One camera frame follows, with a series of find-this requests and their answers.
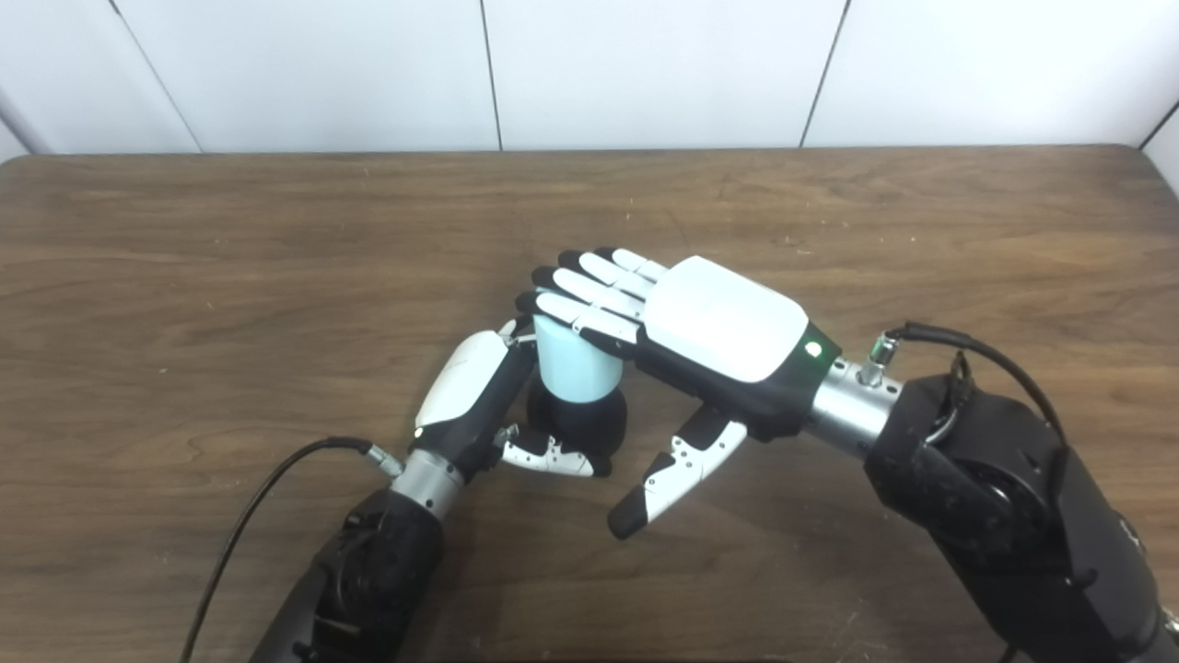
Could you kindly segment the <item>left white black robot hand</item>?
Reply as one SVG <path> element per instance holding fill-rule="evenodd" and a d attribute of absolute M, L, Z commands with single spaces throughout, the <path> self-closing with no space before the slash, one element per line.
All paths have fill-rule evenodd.
<path fill-rule="evenodd" d="M 514 319 L 457 344 L 415 416 L 409 473 L 467 485 L 498 462 L 607 477 L 623 447 L 623 361 L 554 323 Z"/>

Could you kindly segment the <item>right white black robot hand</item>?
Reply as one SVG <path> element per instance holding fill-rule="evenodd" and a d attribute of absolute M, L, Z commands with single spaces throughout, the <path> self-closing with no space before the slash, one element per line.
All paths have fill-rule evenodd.
<path fill-rule="evenodd" d="M 531 278 L 519 311 L 700 402 L 608 512 L 618 539 L 673 507 L 745 440 L 799 434 L 841 356 L 793 298 L 702 256 L 664 267 L 623 248 L 568 250 Z"/>

